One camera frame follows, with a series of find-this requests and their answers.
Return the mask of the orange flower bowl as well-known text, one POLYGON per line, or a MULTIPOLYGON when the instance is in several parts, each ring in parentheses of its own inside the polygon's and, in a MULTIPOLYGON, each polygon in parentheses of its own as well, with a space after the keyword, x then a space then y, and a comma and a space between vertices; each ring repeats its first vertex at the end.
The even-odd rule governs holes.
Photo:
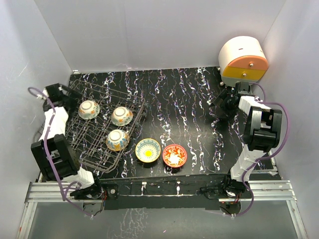
POLYGON ((83 101, 78 110, 78 115, 84 120, 91 120, 97 117, 100 112, 100 106, 92 100, 83 101))
POLYGON ((126 107, 117 107, 114 109, 111 121, 116 126, 128 125, 133 119, 133 112, 126 107))

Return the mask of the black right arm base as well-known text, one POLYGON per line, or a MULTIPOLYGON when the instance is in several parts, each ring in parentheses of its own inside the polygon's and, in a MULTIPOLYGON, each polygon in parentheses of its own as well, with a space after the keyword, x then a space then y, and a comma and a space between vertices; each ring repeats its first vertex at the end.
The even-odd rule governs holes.
POLYGON ((231 179, 230 175, 225 175, 220 183, 207 183, 200 187, 199 194, 208 199, 230 198, 237 203, 246 191, 248 189, 243 182, 231 179))

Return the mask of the grey wire dish rack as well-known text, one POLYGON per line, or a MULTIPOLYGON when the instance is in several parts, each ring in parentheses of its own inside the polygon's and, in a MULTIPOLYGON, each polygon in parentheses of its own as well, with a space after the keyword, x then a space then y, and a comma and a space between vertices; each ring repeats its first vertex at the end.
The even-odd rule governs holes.
POLYGON ((146 116, 145 99, 83 80, 75 80, 68 87, 81 93, 82 97, 78 100, 74 116, 66 125, 67 141, 78 154, 80 163, 104 173, 112 172, 125 150, 111 151, 106 145, 107 136, 117 128, 132 135, 135 128, 141 125, 141 118, 146 116), (85 100, 93 100, 100 106, 96 118, 84 120, 79 117, 79 106, 85 100), (112 123, 111 115, 117 107, 126 107, 133 112, 133 119, 128 125, 116 126, 112 123))

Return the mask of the blue orange pattern bowl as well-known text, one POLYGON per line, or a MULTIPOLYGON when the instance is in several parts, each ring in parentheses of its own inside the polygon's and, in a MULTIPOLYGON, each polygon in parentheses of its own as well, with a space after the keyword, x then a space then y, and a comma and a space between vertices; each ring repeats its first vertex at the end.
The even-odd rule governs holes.
POLYGON ((106 145, 111 151, 121 151, 128 146, 130 136, 121 129, 111 131, 106 139, 106 145))

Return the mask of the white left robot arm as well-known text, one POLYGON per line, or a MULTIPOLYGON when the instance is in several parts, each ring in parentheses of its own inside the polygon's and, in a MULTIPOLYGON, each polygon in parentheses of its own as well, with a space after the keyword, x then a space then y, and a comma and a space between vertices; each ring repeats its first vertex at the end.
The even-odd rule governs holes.
POLYGON ((60 83, 37 90, 44 99, 45 123, 42 135, 31 145, 31 152, 46 181, 76 182, 93 199, 103 193, 103 186, 94 180, 93 173, 80 166, 79 157, 66 139, 66 125, 74 116, 81 96, 60 83))

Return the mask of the yellow sun blue bowl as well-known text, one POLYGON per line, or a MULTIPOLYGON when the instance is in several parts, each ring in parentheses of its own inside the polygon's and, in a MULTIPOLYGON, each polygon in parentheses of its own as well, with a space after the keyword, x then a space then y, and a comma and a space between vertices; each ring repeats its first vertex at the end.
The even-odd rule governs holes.
POLYGON ((161 146, 156 140, 152 138, 145 138, 137 143, 135 154, 137 159, 141 162, 151 163, 159 158, 161 154, 161 146))

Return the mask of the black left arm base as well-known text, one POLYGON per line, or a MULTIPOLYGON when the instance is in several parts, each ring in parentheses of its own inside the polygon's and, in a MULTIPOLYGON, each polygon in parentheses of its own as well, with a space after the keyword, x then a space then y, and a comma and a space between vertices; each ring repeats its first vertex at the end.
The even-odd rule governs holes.
POLYGON ((70 193, 70 196, 76 200, 116 200, 119 197, 119 187, 116 183, 105 183, 96 180, 90 187, 76 190, 70 193))

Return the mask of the red orange pattern bowl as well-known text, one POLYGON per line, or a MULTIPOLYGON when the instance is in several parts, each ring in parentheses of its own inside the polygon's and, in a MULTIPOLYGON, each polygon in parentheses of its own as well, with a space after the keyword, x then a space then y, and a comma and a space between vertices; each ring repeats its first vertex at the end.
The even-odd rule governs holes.
POLYGON ((171 144, 163 150, 162 158, 167 166, 179 168, 186 163, 187 152, 181 145, 171 144))

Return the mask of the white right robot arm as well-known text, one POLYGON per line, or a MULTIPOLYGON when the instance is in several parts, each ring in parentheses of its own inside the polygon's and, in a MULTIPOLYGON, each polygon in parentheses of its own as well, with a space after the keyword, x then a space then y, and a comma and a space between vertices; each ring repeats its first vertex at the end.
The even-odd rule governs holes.
POLYGON ((236 163, 222 182, 222 192, 232 198, 245 192, 247 182, 255 165, 262 156, 280 142, 282 111, 266 106, 258 96, 251 92, 249 83, 238 82, 234 91, 223 89, 211 103, 216 116, 229 120, 238 110, 247 115, 243 141, 244 147, 236 163))

